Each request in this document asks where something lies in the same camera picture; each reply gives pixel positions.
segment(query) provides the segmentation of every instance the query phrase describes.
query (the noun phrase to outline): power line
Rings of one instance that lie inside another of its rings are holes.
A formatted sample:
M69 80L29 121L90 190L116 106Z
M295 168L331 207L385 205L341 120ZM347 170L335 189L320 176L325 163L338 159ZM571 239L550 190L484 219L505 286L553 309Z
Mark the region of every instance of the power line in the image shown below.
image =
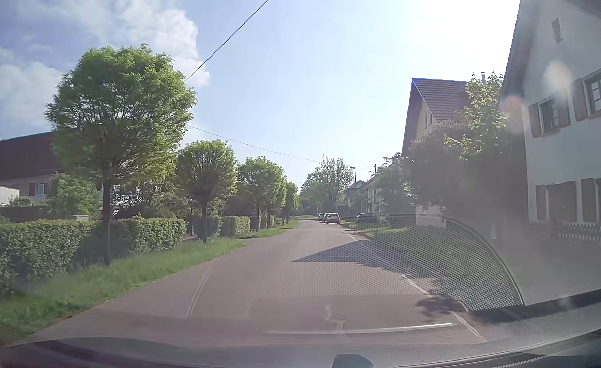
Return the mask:
M194 74L196 74L196 72L198 70L200 70L200 68L203 67L203 65L205 65L205 63L207 63L208 61L210 61L210 59L212 59L212 56L214 56L214 54L217 53L217 51L221 50L221 47L223 47L223 45L225 45L226 42L230 41L230 39L232 38L232 36L234 36L235 33L237 33L237 31L239 31L240 29L242 29L242 27L244 27L244 24L246 24L247 21L249 21L251 18L253 18L253 16L260 10L262 9L262 6L264 6L264 4L268 3L268 0L265 0L264 3L262 3L262 5L260 5L259 8L257 8L257 10L255 12L253 12L253 14L251 14L251 16L248 17L248 19L246 19L240 26L239 28L237 28L236 31L232 32L232 35L230 35L230 37L228 37L228 39L226 39L225 41L223 41L223 43L221 44L221 46L219 46L219 48L217 48L216 50L214 50L214 52L212 53L212 55L210 55L202 64L200 64L200 66L198 67L198 69L196 69L193 73L191 73L190 76L187 77L187 79L185 79L183 81L183 83L187 82L187 80L189 80L189 78L191 78Z
M309 158L305 158L305 157L298 157L298 156L294 156L294 155L288 155L288 154L286 154L286 153L277 152L277 151L272 151L272 150L270 150L270 149L266 149L266 148L258 147L258 146L255 146L255 145L250 145L250 144L248 144L248 143L244 143L244 142L238 141L238 140L236 140L236 139L232 139L232 138L228 138L228 137L220 136L219 134L216 134L216 133L208 132L207 130L203 130L203 129L201 129L201 128L197 128L197 127L195 127L195 126L188 125L188 127L190 127L190 128L193 128L193 129L196 129L196 130L200 130L201 132L205 132L205 133L207 133L207 134L211 134L211 135L213 135L213 136L216 136L216 137L220 137L220 138L223 138L223 139L227 139L227 140L229 140L229 141L237 142L237 143L239 143L239 144L242 144L242 145L247 145L248 147L253 147L253 148L261 149L261 150L263 150L263 151L267 151L267 152L271 152L271 153L277 153L278 155L283 155L283 156L287 156L287 157L299 158L299 159L301 159L301 160L305 160L305 161L312 161L313 163L318 163L318 162L319 162L319 161L317 161L317 160L311 160L311 159L309 159Z

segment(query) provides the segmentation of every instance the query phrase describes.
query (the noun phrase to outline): windshield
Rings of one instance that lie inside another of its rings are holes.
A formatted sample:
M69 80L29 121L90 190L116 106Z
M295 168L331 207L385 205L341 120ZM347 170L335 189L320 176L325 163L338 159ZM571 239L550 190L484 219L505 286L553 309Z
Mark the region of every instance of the windshield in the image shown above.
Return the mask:
M598 329L601 0L0 1L0 356Z

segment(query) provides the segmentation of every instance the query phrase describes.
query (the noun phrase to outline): white car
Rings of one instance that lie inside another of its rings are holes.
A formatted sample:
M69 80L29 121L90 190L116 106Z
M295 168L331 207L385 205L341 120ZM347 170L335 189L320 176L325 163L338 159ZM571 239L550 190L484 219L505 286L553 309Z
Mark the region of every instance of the white car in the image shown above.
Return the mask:
M341 219L339 218L339 213L326 213L325 220L323 222L325 222L325 223L340 223Z

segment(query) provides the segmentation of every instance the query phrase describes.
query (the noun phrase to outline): cloud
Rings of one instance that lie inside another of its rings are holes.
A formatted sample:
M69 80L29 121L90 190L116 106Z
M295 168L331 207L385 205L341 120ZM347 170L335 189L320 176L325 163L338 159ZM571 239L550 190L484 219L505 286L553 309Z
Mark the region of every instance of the cloud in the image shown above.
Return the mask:
M74 21L94 36L99 46L137 46L147 43L155 52L174 58L174 67L190 75L201 64L198 27L185 11L163 0L18 0L16 15L26 21ZM207 85L205 66L188 83Z
M54 68L27 62L0 47L0 124L47 128L44 105L51 100L61 76Z

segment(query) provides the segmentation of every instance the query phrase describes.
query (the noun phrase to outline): tree trunk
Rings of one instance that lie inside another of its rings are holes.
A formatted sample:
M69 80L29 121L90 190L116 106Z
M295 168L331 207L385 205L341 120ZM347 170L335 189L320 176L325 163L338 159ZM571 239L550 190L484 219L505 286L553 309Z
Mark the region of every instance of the tree trunk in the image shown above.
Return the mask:
M259 213L259 203L257 203L256 204L256 216L257 216L256 231L259 231L259 223L260 223L260 221L259 221L259 215L260 215L260 213Z
M103 257L103 262L106 265L110 264L110 239L109 239L109 220L110 217L112 216L112 207L109 204L109 200L110 200L110 189L111 188L111 183L109 182L109 180L103 180L103 209L101 211L101 219L102 219L102 224L103 227L106 231L107 237L106 237L106 243L105 243L105 257Z
M203 204L203 242L207 243L207 203Z

